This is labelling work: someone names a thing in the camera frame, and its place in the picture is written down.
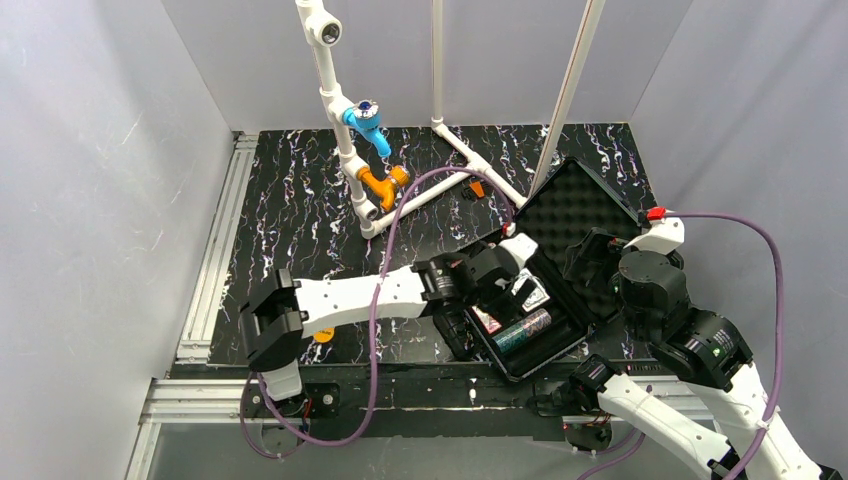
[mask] blue spout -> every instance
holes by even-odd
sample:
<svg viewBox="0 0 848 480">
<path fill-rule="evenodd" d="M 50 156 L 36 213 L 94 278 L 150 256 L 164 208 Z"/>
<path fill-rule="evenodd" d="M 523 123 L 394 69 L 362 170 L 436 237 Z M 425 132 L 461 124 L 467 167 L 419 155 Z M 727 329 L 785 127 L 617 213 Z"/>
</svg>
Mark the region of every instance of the blue spout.
<svg viewBox="0 0 848 480">
<path fill-rule="evenodd" d="M 389 146 L 386 137 L 380 132 L 380 112 L 376 103 L 365 100 L 355 107 L 348 108 L 342 116 L 342 121 L 374 144 L 377 147 L 377 154 L 381 158 L 386 158 L 392 154 L 392 147 Z"/>
</svg>

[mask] orange faucet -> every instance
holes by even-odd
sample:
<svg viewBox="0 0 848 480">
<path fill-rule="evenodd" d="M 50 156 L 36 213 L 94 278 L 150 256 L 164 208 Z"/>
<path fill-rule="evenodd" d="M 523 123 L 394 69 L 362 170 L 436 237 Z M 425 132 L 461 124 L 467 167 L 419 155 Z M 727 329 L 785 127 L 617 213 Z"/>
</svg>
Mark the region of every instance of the orange faucet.
<svg viewBox="0 0 848 480">
<path fill-rule="evenodd" d="M 390 212 L 394 208 L 398 189 L 409 183 L 409 173 L 400 165 L 392 167 L 383 180 L 377 180 L 369 167 L 360 168 L 356 172 L 356 178 L 380 197 L 380 207 L 384 212 Z"/>
</svg>

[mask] glittery tube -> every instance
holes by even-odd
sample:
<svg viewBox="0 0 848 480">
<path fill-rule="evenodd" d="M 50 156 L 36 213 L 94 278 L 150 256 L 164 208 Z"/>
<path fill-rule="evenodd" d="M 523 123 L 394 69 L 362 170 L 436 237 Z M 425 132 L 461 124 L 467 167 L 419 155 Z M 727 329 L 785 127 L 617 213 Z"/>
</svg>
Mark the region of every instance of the glittery tube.
<svg viewBox="0 0 848 480">
<path fill-rule="evenodd" d="M 551 314 L 544 308 L 540 308 L 520 322 L 495 335 L 492 339 L 498 345 L 501 353 L 507 353 L 522 345 L 550 324 Z"/>
</svg>

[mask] marble tabletop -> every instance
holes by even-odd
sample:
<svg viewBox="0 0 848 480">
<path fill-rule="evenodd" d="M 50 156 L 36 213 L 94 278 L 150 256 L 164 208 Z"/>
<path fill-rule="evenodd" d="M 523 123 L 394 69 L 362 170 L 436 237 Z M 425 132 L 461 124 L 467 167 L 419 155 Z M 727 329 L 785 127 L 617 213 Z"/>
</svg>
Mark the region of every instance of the marble tabletop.
<svg viewBox="0 0 848 480">
<path fill-rule="evenodd" d="M 516 190 L 526 194 L 546 128 L 504 125 L 451 130 L 489 159 Z M 389 128 L 385 132 L 393 151 L 388 162 L 383 162 L 362 138 L 354 140 L 359 155 L 375 172 L 400 164 L 414 177 L 437 166 L 464 165 L 463 157 L 430 128 Z M 295 278 L 309 279 L 378 273 L 384 258 L 384 236 L 364 240 L 359 233 L 335 154 L 332 130 L 260 134 L 221 296 L 210 365 L 246 364 L 238 307 L 251 287 L 274 269 L 288 268 Z M 554 167 L 566 156 L 577 157 L 598 173 L 631 209 L 655 205 L 627 124 L 566 125 Z M 439 179 L 429 179 L 423 188 Z M 494 198 L 467 200 L 460 190 L 454 187 L 402 220 L 390 267 L 458 250 L 500 226 L 501 211 Z M 326 343 L 305 339 L 300 360 L 303 364 L 367 363 L 367 331 L 363 322 L 337 328 Z M 610 359 L 648 358 L 645 346 L 615 325 L 592 334 L 563 360 L 579 361 L 590 353 Z M 377 354 L 383 363 L 452 360 L 430 318 L 379 320 Z"/>
</svg>

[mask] yellow round sticker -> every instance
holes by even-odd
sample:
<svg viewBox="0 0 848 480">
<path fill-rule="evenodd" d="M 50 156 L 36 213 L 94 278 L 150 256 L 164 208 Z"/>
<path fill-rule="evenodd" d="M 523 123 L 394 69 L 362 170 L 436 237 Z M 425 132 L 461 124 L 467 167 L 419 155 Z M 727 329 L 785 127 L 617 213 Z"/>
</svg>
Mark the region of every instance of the yellow round sticker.
<svg viewBox="0 0 848 480">
<path fill-rule="evenodd" d="M 318 343 L 327 343 L 333 339 L 334 333 L 336 333 L 335 328 L 325 328 L 324 330 L 315 332 L 315 335 L 313 335 L 312 338 L 314 338 Z"/>
</svg>

